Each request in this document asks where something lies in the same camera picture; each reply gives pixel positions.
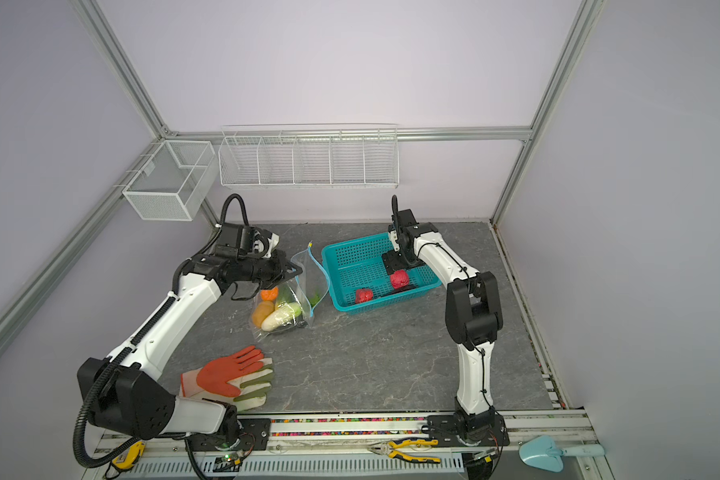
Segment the small orange fruit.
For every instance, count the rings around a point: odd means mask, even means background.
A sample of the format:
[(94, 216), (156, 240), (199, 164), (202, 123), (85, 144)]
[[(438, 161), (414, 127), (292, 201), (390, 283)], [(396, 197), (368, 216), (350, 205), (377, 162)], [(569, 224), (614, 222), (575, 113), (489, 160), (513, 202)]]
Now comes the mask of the small orange fruit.
[(279, 296), (279, 288), (274, 287), (269, 290), (261, 290), (260, 297), (262, 301), (275, 302)]

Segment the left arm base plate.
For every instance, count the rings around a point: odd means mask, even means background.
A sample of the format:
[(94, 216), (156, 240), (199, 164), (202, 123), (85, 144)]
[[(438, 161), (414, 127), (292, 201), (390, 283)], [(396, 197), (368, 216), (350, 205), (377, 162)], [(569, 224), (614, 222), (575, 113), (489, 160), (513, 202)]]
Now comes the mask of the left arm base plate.
[(194, 434), (188, 440), (195, 452), (261, 451), (267, 448), (271, 425), (268, 417), (243, 417), (235, 426), (223, 427), (220, 433)]

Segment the pink red round fruit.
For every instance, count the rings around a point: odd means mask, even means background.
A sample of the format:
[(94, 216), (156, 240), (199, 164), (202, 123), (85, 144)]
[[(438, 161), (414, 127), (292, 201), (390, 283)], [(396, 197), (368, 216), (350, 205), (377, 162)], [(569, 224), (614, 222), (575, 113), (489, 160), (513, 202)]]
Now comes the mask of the pink red round fruit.
[(397, 270), (389, 276), (390, 285), (394, 290), (401, 290), (410, 285), (410, 278), (406, 270)]

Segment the teal plastic basket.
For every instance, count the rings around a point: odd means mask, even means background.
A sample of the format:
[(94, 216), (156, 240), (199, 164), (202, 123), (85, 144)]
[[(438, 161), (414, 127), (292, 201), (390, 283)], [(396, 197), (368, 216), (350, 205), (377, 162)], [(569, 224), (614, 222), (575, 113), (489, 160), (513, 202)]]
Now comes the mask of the teal plastic basket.
[[(422, 297), (441, 286), (434, 272), (424, 265), (407, 271), (410, 285), (417, 287), (415, 290), (389, 295), (394, 289), (381, 256), (392, 247), (388, 234), (378, 233), (331, 244), (322, 249), (322, 265), (331, 281), (330, 296), (338, 311), (359, 314)], [(372, 289), (374, 299), (356, 304), (355, 291), (361, 288)]]

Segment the white radish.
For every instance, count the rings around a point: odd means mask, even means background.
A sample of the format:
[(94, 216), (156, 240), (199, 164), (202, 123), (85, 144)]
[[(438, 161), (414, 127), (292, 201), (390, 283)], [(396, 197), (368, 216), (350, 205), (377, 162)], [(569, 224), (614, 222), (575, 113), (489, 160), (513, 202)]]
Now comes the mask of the white radish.
[(301, 316), (302, 307), (299, 303), (283, 303), (262, 321), (260, 329), (272, 332), (278, 328), (295, 324)]

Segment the small red pepper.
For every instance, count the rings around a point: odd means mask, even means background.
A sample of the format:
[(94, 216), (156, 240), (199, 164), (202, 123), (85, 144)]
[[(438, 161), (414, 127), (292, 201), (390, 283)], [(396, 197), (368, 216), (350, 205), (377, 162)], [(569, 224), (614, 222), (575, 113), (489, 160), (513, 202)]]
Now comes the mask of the small red pepper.
[(374, 292), (370, 288), (361, 288), (355, 291), (355, 303), (363, 304), (374, 299)]

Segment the clear zip top bag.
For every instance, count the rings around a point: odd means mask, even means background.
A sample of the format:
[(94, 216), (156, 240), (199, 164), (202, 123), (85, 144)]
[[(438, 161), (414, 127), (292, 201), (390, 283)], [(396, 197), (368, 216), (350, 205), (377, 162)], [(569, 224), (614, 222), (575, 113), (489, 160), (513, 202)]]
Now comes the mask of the clear zip top bag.
[(310, 326), (331, 281), (313, 252), (313, 244), (290, 258), (295, 275), (255, 297), (250, 327), (256, 341)]

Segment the yellow orange mango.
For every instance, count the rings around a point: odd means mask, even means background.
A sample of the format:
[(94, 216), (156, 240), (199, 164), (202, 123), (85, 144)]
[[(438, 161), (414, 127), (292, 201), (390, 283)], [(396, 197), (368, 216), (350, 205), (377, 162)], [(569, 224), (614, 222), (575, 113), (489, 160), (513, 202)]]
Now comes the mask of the yellow orange mango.
[(261, 301), (255, 307), (252, 314), (252, 324), (260, 329), (264, 320), (275, 311), (275, 304), (272, 301)]

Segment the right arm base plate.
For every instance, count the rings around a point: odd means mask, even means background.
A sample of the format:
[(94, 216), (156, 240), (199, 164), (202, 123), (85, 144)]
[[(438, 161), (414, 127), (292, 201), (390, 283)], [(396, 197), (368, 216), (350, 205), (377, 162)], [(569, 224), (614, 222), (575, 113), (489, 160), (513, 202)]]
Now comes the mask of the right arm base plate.
[(459, 412), (430, 415), (421, 432), (444, 447), (505, 447), (510, 444), (504, 418), (496, 412), (467, 416)]

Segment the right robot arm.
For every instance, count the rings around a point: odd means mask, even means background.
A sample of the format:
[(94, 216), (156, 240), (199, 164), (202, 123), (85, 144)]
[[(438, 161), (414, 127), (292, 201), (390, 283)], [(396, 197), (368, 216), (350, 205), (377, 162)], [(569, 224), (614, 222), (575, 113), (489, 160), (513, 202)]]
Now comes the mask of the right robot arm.
[(391, 201), (388, 238), (392, 249), (382, 255), (388, 273), (429, 267), (446, 289), (446, 329), (458, 346), (459, 384), (455, 418), (463, 436), (497, 424), (490, 392), (490, 361), (503, 328), (498, 280), (463, 260), (431, 223), (420, 223), (411, 210)]

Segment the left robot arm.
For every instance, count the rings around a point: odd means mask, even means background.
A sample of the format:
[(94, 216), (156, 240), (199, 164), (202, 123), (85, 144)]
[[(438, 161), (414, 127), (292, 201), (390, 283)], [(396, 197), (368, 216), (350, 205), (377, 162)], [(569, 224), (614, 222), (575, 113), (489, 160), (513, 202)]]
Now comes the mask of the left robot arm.
[(179, 264), (165, 299), (142, 325), (102, 359), (77, 372), (82, 406), (72, 451), (84, 468), (105, 465), (141, 440), (195, 436), (233, 446), (241, 436), (238, 409), (229, 402), (185, 399), (159, 382), (183, 338), (232, 286), (270, 290), (302, 274), (279, 249), (276, 234), (223, 223), (193, 256)]

